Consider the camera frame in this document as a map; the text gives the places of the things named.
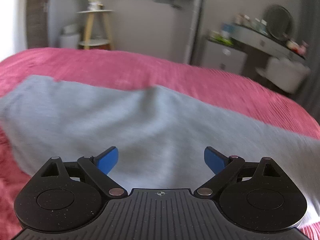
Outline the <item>round vanity mirror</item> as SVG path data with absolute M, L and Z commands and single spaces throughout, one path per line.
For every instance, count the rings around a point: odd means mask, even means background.
M 280 42 L 286 42 L 292 36 L 294 21 L 290 12 L 281 5 L 273 4 L 263 13 L 268 34 Z

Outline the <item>grey curtain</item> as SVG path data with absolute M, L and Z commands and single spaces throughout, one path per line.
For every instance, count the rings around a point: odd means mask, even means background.
M 300 0 L 297 41 L 308 45 L 305 65 L 310 73 L 296 93 L 295 101 L 319 121 L 319 0 Z

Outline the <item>wooden tripod side table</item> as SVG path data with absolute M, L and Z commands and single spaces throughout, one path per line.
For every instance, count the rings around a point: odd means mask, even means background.
M 115 50 L 110 24 L 113 12 L 111 9 L 78 11 L 77 14 L 86 16 L 83 39 L 79 42 L 79 46 L 84 50 L 93 48 Z

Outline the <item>pink ribbed bedspread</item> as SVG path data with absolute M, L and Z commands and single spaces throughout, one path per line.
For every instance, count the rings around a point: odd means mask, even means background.
M 269 125 L 319 138 L 318 122 L 299 104 L 251 79 L 124 51 L 28 49 L 1 62 L 1 95 L 30 75 L 120 90 L 160 85 Z

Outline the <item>white fluffy chair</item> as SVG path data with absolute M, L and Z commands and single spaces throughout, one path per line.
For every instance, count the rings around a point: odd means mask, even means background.
M 295 94 L 310 74 L 309 67 L 288 58 L 269 58 L 265 68 L 256 68 L 257 74 L 289 94 Z

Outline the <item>grey sweatpants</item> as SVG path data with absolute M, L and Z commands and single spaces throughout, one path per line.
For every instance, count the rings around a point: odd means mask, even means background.
M 119 150 L 110 177 L 132 188 L 196 189 L 212 177 L 212 146 L 246 161 L 271 157 L 303 192 L 303 224 L 319 221 L 319 141 L 165 87 L 122 91 L 32 75 L 1 98 L 1 127 L 15 160 L 33 175 L 63 161 Z

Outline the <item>brown wooden door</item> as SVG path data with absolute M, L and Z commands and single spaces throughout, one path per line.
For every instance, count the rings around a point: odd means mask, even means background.
M 48 0 L 27 0 L 27 47 L 48 47 Z

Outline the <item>grey drawer cabinet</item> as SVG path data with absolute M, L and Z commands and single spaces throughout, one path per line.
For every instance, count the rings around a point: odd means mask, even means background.
M 246 59 L 243 51 L 206 40 L 200 66 L 240 75 Z

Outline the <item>white cylindrical bin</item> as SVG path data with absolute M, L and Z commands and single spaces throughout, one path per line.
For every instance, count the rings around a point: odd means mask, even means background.
M 78 24 L 66 25 L 61 30 L 59 47 L 77 49 L 80 37 L 81 35 Z

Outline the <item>grey vanity desk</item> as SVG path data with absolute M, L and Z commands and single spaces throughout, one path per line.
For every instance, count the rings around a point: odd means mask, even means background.
M 287 57 L 293 61 L 305 63 L 303 56 L 291 51 L 289 48 L 287 48 L 287 46 L 282 45 L 272 40 L 270 37 L 242 25 L 233 25 L 232 38 L 238 42 L 260 50 L 272 57 L 279 59 L 282 57 Z

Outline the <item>green items on cabinet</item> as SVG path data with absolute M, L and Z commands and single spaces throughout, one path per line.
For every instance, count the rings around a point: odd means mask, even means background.
M 232 35 L 233 32 L 233 26 L 231 24 L 223 23 L 221 25 L 220 31 L 209 31 L 209 38 L 211 40 L 214 40 L 215 42 L 227 45 L 227 46 L 233 46 L 232 42 Z

